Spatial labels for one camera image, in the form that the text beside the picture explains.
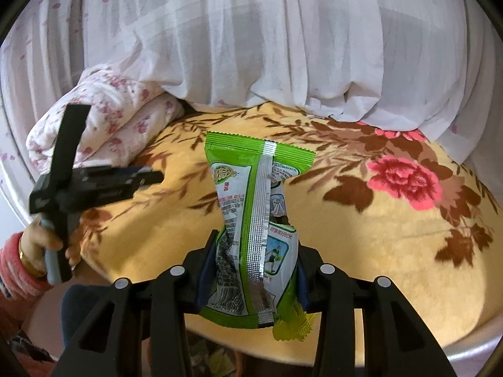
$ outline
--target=folded quilt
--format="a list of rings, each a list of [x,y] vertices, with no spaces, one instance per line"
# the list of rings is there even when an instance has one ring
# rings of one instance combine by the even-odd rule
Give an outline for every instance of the folded quilt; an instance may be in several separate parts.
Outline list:
[[[40,173],[49,170],[69,103],[91,105],[75,167],[128,165],[169,122],[183,114],[180,102],[154,82],[124,77],[106,65],[90,68],[28,134],[30,160]]]

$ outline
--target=gold bracelet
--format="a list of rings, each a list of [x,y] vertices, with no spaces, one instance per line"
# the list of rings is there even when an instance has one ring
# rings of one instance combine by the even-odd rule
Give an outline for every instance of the gold bracelet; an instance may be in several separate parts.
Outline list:
[[[21,249],[21,240],[19,240],[19,259],[21,259],[21,264],[26,272],[34,278],[43,278],[47,275],[47,272],[39,271],[37,268],[33,266],[33,264],[28,260],[26,255],[23,253]]]

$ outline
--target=yellow blanket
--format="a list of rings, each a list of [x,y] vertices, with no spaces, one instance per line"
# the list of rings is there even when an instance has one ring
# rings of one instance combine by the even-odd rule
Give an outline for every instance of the yellow blanket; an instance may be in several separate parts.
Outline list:
[[[155,278],[222,226],[204,155],[208,130],[315,150],[313,168],[285,188],[300,241],[350,276],[392,278],[442,345],[503,306],[501,209],[471,171],[418,131],[310,119],[273,103],[168,126],[136,161],[162,169],[164,182],[85,213],[82,254],[92,267],[111,281]],[[226,329],[198,316],[187,316],[187,325],[255,356],[314,362],[319,319],[304,342],[278,342],[270,329]],[[357,313],[358,364],[362,330]]]

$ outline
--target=screw head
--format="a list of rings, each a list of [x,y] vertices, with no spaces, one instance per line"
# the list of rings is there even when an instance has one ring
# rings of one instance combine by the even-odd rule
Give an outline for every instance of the screw head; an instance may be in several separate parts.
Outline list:
[[[185,273],[185,268],[181,265],[177,265],[171,268],[169,273],[173,276],[182,276]]]
[[[117,289],[124,289],[127,285],[129,285],[129,279],[126,278],[119,278],[114,282]]]
[[[331,275],[335,272],[335,266],[330,265],[329,263],[324,263],[319,267],[319,270],[326,275]]]
[[[391,286],[391,281],[389,278],[385,277],[385,276],[380,276],[377,278],[377,284],[380,286],[380,287],[390,287]]]

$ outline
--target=silver seal strip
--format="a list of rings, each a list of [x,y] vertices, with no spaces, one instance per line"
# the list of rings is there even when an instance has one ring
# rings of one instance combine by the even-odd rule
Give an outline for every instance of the silver seal strip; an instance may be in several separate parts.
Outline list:
[[[257,312],[259,326],[274,323],[272,302],[263,286],[263,267],[266,260],[271,208],[271,174],[276,146],[277,144],[274,142],[265,142],[263,154],[258,162],[246,255],[246,272],[250,286],[251,303]]]

